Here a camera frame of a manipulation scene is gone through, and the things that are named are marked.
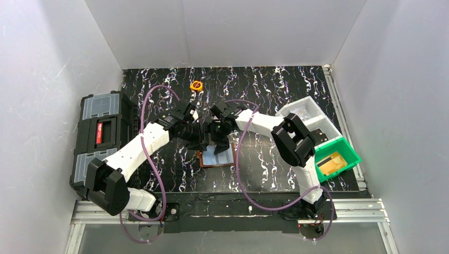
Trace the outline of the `white card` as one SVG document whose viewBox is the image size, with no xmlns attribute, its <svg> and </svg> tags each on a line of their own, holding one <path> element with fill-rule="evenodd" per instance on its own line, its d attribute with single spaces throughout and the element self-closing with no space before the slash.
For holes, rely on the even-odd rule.
<svg viewBox="0 0 449 254">
<path fill-rule="evenodd" d="M 302 121 L 306 121 L 310 118 L 310 114 L 305 107 L 295 108 L 293 110 L 290 110 L 290 112 L 296 114 Z"/>
</svg>

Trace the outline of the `gold card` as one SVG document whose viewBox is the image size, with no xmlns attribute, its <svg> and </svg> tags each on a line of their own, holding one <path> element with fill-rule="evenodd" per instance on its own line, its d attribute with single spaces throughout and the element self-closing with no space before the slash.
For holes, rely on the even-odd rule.
<svg viewBox="0 0 449 254">
<path fill-rule="evenodd" d="M 318 169 L 325 176 L 329 176 L 347 165 L 347 161 L 339 152 L 333 152 L 317 163 Z"/>
</svg>

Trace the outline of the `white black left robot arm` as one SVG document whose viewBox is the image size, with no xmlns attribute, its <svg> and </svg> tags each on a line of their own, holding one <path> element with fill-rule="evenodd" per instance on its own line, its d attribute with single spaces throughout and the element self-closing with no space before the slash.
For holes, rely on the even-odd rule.
<svg viewBox="0 0 449 254">
<path fill-rule="evenodd" d="M 130 177 L 148 156 L 173 138 L 197 142 L 200 117 L 200 110 L 193 104 L 179 102 L 171 110 L 160 113 L 122 149 L 104 159 L 94 158 L 87 167 L 85 198 L 110 215 L 123 210 L 151 211 L 156 197 L 143 189 L 128 187 Z"/>
</svg>

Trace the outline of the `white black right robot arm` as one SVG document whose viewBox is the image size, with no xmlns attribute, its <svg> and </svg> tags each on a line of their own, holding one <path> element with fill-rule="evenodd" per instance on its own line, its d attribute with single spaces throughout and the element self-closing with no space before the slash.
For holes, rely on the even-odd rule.
<svg viewBox="0 0 449 254">
<path fill-rule="evenodd" d="M 205 137 L 215 143 L 215 154 L 228 149 L 228 135 L 237 130 L 260 134 L 274 141 L 281 158 L 294 170 L 300 197 L 281 207 L 265 207 L 264 210 L 285 212 L 299 205 L 303 214 L 313 217 L 322 209 L 326 199 L 316 172 L 316 140 L 299 116 L 293 113 L 271 116 L 259 113 L 257 108 L 251 110 L 220 102 L 211 107 L 203 127 Z"/>
</svg>

